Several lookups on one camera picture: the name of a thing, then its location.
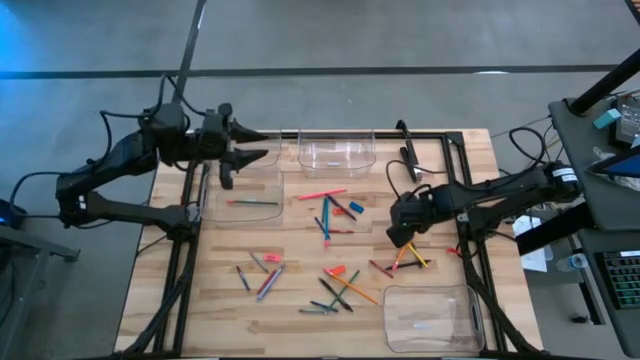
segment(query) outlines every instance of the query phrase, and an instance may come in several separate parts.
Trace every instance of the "yellow pencil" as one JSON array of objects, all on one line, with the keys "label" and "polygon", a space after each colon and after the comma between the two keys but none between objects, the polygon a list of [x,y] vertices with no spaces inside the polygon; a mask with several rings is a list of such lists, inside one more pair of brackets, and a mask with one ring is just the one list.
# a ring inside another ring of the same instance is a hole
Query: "yellow pencil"
[{"label": "yellow pencil", "polygon": [[402,249],[400,249],[400,253],[398,254],[398,257],[396,258],[396,262],[393,263],[393,267],[391,268],[391,270],[396,271],[398,269],[398,263],[402,259],[402,255],[404,254],[405,250],[407,250],[406,246],[404,246],[404,247],[402,247]]},{"label": "yellow pencil", "polygon": [[362,290],[360,290],[360,289],[358,289],[357,287],[355,287],[355,286],[353,286],[353,285],[349,284],[348,282],[346,282],[345,280],[343,280],[341,277],[339,277],[339,276],[337,276],[337,275],[333,275],[333,273],[332,273],[331,271],[329,271],[329,270],[327,270],[327,269],[324,269],[324,272],[326,272],[327,274],[329,274],[329,276],[331,276],[332,278],[334,278],[334,279],[336,279],[336,280],[340,281],[340,282],[342,283],[342,285],[344,285],[344,286],[348,287],[349,289],[351,289],[351,290],[353,290],[353,291],[357,292],[358,294],[362,295],[365,299],[367,299],[367,300],[371,301],[372,303],[374,303],[374,304],[376,304],[376,305],[380,305],[380,304],[378,304],[378,302],[377,302],[374,298],[372,298],[372,297],[370,297],[369,295],[367,295],[367,294],[363,293],[363,292],[362,292]]},{"label": "yellow pencil", "polygon": [[418,258],[418,260],[420,260],[420,262],[422,263],[422,265],[423,265],[424,267],[426,267],[426,268],[427,268],[427,267],[429,267],[429,265],[427,265],[427,262],[426,262],[426,261],[424,261],[424,259],[422,258],[422,256],[420,256],[420,254],[418,254],[418,252],[416,251],[416,249],[413,247],[413,244],[412,244],[412,243],[408,243],[408,244],[407,244],[407,246],[409,246],[409,250],[411,250],[411,252],[413,252],[413,255],[415,255],[415,256]]}]

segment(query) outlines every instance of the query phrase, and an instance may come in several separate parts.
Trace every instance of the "keyboard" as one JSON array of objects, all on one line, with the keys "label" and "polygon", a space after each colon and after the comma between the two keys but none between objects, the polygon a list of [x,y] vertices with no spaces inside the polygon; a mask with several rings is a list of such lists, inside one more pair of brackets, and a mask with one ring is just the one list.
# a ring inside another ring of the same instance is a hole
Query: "keyboard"
[{"label": "keyboard", "polygon": [[616,308],[640,308],[640,250],[602,252],[595,257]]}]

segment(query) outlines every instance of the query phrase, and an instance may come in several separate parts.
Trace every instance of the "gray tabletop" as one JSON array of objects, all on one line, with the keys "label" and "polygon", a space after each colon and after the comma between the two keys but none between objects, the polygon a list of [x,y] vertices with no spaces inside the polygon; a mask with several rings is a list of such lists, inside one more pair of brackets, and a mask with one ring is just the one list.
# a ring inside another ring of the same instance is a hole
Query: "gray tabletop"
[{"label": "gray tabletop", "polygon": [[608,144],[608,130],[598,130],[593,126],[593,121],[610,106],[611,101],[603,100],[586,116],[577,117],[569,112],[564,102],[558,101],[549,104],[549,111],[571,166],[583,186],[584,198],[596,226],[600,230],[640,230],[635,211],[640,204],[640,192],[615,185],[585,171],[594,162],[594,146],[605,152],[619,152]]}]

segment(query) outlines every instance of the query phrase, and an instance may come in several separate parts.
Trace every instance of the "white paper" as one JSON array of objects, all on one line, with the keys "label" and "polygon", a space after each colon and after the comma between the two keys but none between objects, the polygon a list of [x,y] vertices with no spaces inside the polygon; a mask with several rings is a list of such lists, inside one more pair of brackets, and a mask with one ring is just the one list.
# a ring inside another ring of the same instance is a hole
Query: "white paper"
[{"label": "white paper", "polygon": [[[513,233],[518,236],[529,229],[533,229],[536,226],[540,226],[540,218],[529,217],[526,215],[520,216],[513,223]],[[547,260],[544,256],[544,248],[530,252],[527,255],[521,256],[520,261],[522,267],[527,270],[547,272]]]}]

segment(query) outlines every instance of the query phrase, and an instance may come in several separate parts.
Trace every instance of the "orange pencil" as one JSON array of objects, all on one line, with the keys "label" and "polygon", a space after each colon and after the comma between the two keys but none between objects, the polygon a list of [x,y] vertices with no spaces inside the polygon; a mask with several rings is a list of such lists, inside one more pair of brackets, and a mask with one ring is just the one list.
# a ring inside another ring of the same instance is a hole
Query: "orange pencil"
[{"label": "orange pencil", "polygon": [[340,281],[340,282],[342,283],[342,285],[344,285],[344,286],[348,287],[349,289],[351,289],[351,290],[353,290],[353,291],[357,292],[358,294],[362,295],[362,297],[364,297],[365,299],[367,299],[367,300],[371,301],[372,303],[374,303],[374,304],[376,304],[376,305],[380,305],[380,304],[378,304],[378,302],[377,302],[374,298],[372,298],[371,296],[369,296],[369,295],[367,295],[367,294],[363,293],[363,292],[362,292],[362,290],[360,290],[360,289],[358,289],[357,287],[355,287],[355,286],[353,286],[353,285],[349,284],[348,282],[346,282],[345,280],[343,280],[341,277],[336,276],[336,275],[333,275],[333,273],[332,273],[331,271],[327,270],[327,269],[323,269],[323,270],[324,270],[324,272],[326,272],[326,273],[327,273],[329,276],[331,276],[332,278],[334,278],[334,279],[336,279],[336,280]]},{"label": "orange pencil", "polygon": [[398,270],[398,263],[402,259],[402,255],[404,254],[405,250],[407,250],[407,246],[406,245],[403,246],[402,249],[400,249],[400,253],[398,254],[398,257],[396,258],[396,262],[393,263],[393,267],[391,268],[392,271]]}]

